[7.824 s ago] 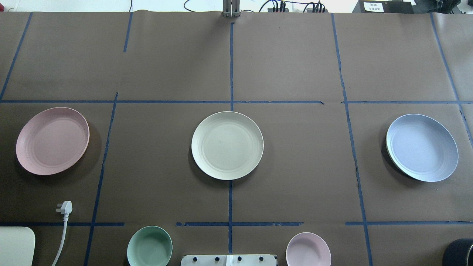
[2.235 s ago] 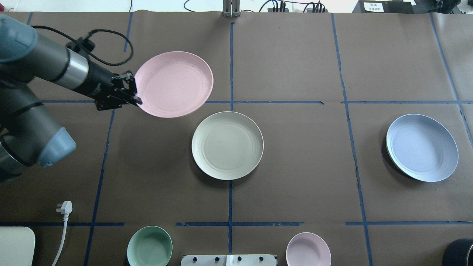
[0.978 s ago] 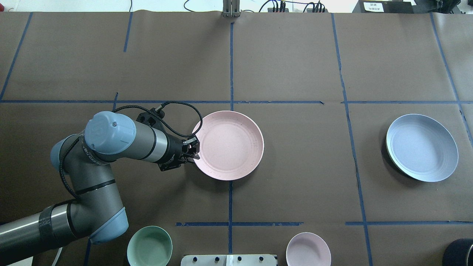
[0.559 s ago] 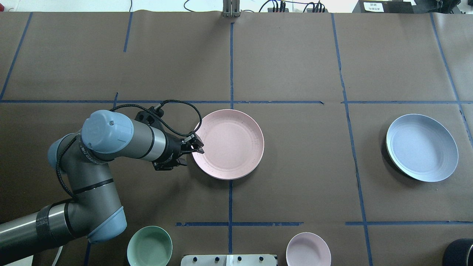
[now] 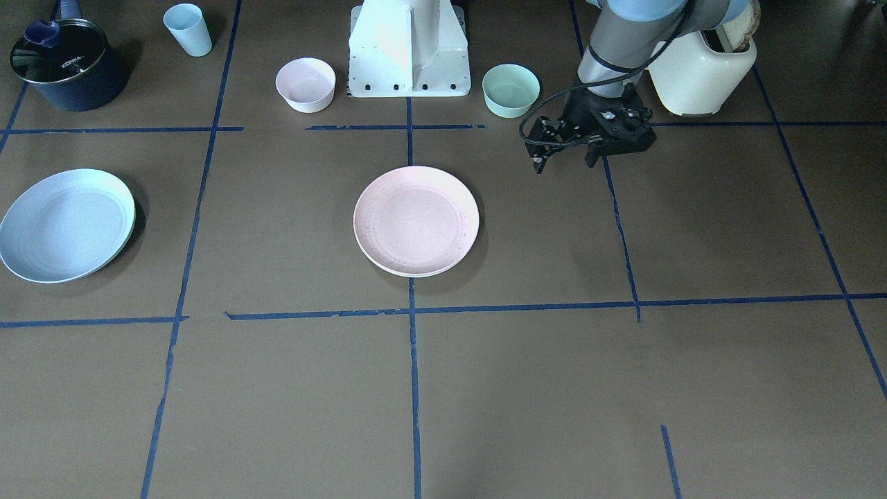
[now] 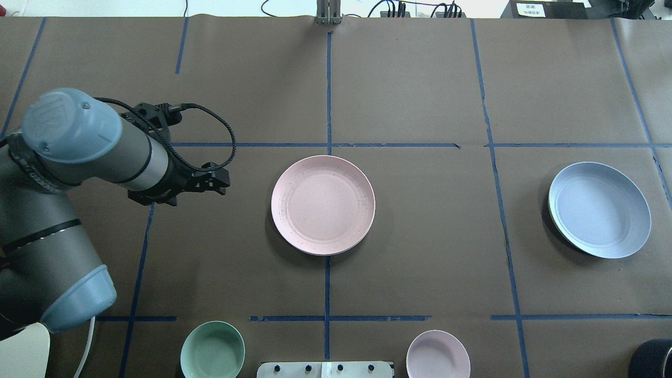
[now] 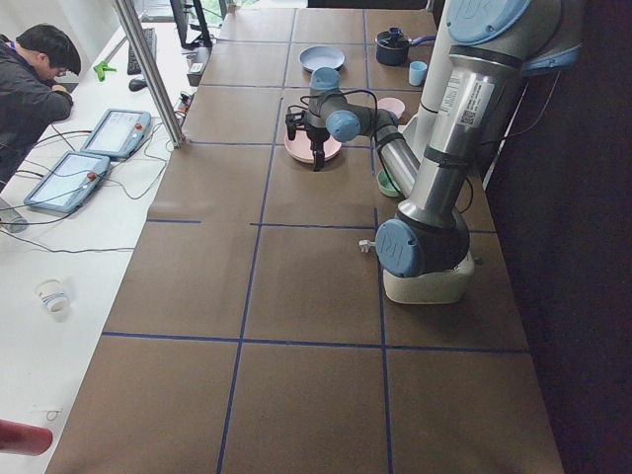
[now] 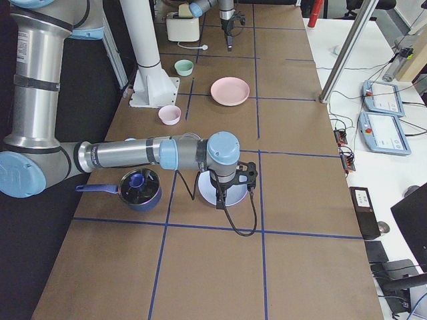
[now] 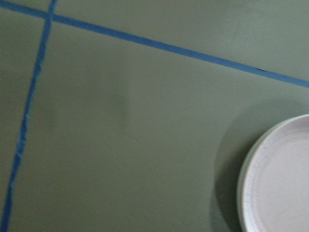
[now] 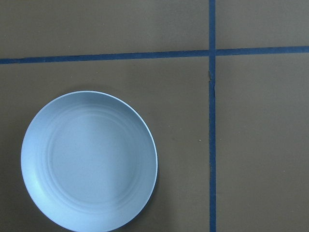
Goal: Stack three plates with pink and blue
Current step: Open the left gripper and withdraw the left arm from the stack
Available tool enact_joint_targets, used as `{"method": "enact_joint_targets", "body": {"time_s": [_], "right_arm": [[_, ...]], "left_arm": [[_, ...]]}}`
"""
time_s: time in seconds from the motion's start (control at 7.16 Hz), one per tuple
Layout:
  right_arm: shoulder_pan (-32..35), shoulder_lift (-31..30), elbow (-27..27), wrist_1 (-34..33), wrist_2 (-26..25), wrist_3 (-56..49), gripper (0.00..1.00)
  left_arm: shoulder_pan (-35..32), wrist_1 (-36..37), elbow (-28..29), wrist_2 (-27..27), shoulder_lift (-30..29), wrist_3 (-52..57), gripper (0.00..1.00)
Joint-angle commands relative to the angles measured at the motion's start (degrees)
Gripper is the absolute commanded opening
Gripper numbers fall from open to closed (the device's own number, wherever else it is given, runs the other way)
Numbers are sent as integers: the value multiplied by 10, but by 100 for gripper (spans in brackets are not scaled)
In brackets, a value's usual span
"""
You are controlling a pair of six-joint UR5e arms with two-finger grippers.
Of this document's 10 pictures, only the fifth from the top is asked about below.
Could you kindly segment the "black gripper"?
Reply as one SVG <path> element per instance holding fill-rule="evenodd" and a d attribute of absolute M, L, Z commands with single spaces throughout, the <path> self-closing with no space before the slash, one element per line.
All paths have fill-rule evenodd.
<path fill-rule="evenodd" d="M 534 171 L 541 174 L 550 155 L 565 148 L 587 145 L 586 166 L 594 168 L 602 157 L 645 152 L 656 141 L 635 85 L 628 83 L 617 97 L 604 97 L 589 87 L 574 86 L 563 92 L 563 113 L 557 119 L 536 119 L 530 130 L 530 155 Z"/>

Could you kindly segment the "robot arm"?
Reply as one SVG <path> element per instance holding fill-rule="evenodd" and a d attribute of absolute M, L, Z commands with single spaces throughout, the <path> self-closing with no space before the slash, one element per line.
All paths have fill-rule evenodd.
<path fill-rule="evenodd" d="M 563 113 L 538 117 L 519 135 L 542 173 L 554 154 L 587 146 L 586 164 L 608 156 L 644 152 L 656 141 L 651 110 L 635 83 L 679 37 L 718 28 L 747 6 L 745 1 L 599 1 L 601 10 L 570 88 Z"/>

